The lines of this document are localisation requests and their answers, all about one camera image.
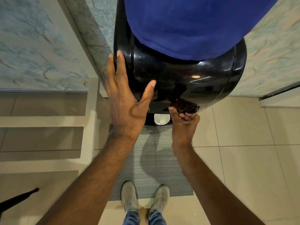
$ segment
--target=forearm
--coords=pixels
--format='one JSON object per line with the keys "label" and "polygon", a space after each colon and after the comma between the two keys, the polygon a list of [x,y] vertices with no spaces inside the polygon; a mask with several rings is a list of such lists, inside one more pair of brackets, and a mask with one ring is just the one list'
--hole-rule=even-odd
{"label": "forearm", "polygon": [[174,150],[211,225],[264,223],[235,197],[193,150],[191,144]]}
{"label": "forearm", "polygon": [[38,224],[98,224],[134,141],[110,136],[102,152]]}

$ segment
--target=fingernail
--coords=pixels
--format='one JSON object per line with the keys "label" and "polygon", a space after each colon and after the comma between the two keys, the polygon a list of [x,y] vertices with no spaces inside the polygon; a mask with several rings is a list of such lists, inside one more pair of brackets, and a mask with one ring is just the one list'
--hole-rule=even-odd
{"label": "fingernail", "polygon": [[152,82],[152,87],[155,87],[155,85],[156,85],[156,81],[153,81]]}

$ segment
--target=grey mat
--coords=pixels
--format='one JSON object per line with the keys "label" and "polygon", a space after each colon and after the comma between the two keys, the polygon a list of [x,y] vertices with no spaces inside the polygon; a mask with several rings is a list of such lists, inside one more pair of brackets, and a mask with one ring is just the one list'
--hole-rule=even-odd
{"label": "grey mat", "polygon": [[110,201],[121,199],[121,188],[126,181],[134,183],[139,199],[152,198],[162,184],[170,188],[171,197],[193,195],[193,189],[172,153],[171,144],[172,126],[144,126],[122,168]]}

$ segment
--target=shoe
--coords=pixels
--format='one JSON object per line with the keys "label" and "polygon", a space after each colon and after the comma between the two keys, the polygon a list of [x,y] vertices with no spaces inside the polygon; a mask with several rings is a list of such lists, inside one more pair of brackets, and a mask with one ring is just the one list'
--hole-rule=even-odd
{"label": "shoe", "polygon": [[133,210],[137,211],[138,201],[135,194],[135,187],[131,181],[123,184],[121,200],[126,213]]}
{"label": "shoe", "polygon": [[169,187],[167,187],[166,185],[160,186],[156,191],[153,204],[149,211],[149,215],[151,215],[155,210],[162,213],[168,203],[169,198],[170,198]]}

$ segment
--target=blue jeans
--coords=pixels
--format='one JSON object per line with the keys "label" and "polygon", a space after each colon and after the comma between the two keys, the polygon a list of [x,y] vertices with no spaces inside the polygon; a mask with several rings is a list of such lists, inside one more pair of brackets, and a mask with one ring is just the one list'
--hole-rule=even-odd
{"label": "blue jeans", "polygon": [[[123,225],[140,225],[140,216],[137,211],[129,211],[123,221]],[[149,217],[148,225],[167,225],[163,215],[159,211],[154,211]]]}

